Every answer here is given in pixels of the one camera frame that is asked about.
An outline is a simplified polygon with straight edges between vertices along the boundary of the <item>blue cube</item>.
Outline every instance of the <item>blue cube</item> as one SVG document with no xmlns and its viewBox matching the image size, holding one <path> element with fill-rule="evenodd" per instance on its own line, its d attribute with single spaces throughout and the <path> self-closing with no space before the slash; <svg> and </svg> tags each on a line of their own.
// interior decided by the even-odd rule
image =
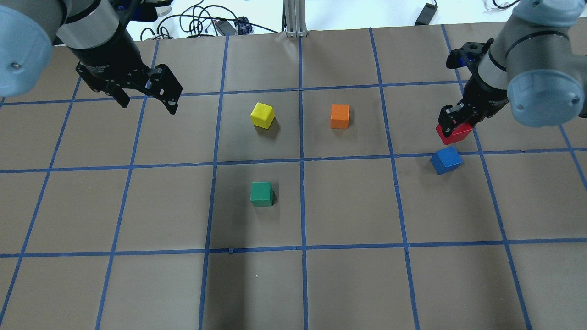
<svg viewBox="0 0 587 330">
<path fill-rule="evenodd" d="M 457 149 L 452 146 L 437 151 L 430 161 L 439 175 L 450 172 L 463 163 Z"/>
</svg>

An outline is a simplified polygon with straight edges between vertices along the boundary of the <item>yellow cube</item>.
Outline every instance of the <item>yellow cube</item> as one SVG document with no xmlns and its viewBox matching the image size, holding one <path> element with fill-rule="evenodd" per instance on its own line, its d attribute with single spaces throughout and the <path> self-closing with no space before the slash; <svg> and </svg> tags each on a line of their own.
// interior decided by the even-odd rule
<svg viewBox="0 0 587 330">
<path fill-rule="evenodd" d="M 253 125 L 269 129 L 271 123 L 275 119 L 275 112 L 273 112 L 273 107 L 264 105 L 263 103 L 257 103 L 253 112 L 251 112 L 251 120 Z"/>
</svg>

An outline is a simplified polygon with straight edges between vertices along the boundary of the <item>green cube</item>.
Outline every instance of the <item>green cube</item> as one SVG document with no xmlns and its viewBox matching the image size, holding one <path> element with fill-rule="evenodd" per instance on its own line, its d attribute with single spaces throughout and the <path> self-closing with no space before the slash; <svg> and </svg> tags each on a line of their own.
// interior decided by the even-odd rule
<svg viewBox="0 0 587 330">
<path fill-rule="evenodd" d="M 271 182 L 253 182 L 251 184 L 251 202 L 254 206 L 273 206 Z"/>
</svg>

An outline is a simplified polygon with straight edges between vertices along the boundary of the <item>orange cube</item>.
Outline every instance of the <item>orange cube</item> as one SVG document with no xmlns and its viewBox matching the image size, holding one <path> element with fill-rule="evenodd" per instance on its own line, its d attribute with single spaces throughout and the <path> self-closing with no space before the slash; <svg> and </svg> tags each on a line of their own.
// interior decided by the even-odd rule
<svg viewBox="0 0 587 330">
<path fill-rule="evenodd" d="M 330 113 L 330 128 L 331 129 L 347 129 L 350 121 L 350 106 L 349 105 L 332 105 Z"/>
</svg>

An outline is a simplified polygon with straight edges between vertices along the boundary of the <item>black device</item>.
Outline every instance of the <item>black device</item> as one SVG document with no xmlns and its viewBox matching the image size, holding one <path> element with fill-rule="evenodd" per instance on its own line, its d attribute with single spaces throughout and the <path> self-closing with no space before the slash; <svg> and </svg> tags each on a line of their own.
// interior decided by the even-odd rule
<svg viewBox="0 0 587 330">
<path fill-rule="evenodd" d="M 216 28 L 218 29 L 218 31 L 220 32 L 221 35 L 227 35 L 229 33 L 230 33 L 230 35 L 237 34 L 237 30 L 228 21 L 220 19 L 220 20 L 214 21 L 214 25 L 216 26 Z"/>
<path fill-rule="evenodd" d="M 253 33 L 253 26 L 249 22 L 249 19 L 241 16 L 234 21 L 234 25 L 237 26 L 237 35 L 249 35 Z"/>
<path fill-rule="evenodd" d="M 438 6 L 433 4 L 426 4 L 416 19 L 415 25 L 428 25 L 430 21 L 432 21 L 432 17 L 436 14 L 436 10 L 438 10 Z"/>
</svg>

